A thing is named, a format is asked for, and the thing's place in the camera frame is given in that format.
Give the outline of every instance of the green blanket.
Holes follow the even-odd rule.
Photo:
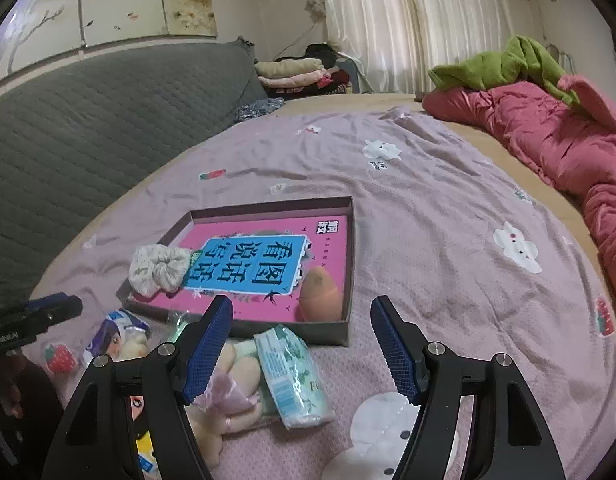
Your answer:
[[[563,68],[543,45],[525,36],[510,38],[503,52],[482,52],[461,63],[437,65],[428,71],[440,90],[455,86],[488,90],[521,79],[533,81],[568,106],[578,104],[575,92],[563,92],[557,88],[557,81],[564,74]]]

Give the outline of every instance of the stack of folded bedding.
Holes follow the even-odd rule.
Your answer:
[[[336,93],[342,86],[345,92],[350,80],[337,66],[324,68],[321,59],[311,57],[260,62],[255,70],[268,95],[284,99]]]

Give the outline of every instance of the pink folded blanket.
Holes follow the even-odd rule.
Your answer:
[[[270,79],[262,75],[258,76],[262,85],[268,88],[298,88],[316,83],[322,79],[328,71],[325,68],[313,70],[305,74],[283,77],[280,79]]]
[[[616,292],[616,105],[582,76],[563,76],[590,114],[519,81],[487,91],[435,90],[423,101],[438,119],[479,126],[546,184],[574,195]]]

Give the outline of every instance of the metal screw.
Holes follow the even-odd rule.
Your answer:
[[[501,365],[501,366],[510,366],[512,364],[512,357],[510,357],[508,354],[497,354],[495,356],[495,360]]]
[[[108,364],[108,356],[105,354],[102,355],[98,355],[97,357],[95,357],[92,361],[92,363],[97,367],[97,368],[103,368],[104,366],[106,366]]]
[[[441,355],[446,351],[446,347],[437,341],[428,344],[428,351],[433,355]]]
[[[170,355],[175,351],[175,345],[172,343],[164,343],[157,348],[157,354],[159,355]]]

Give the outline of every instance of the gray headboard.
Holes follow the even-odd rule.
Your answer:
[[[111,203],[266,96],[251,47],[187,43],[102,54],[0,98],[0,305]]]

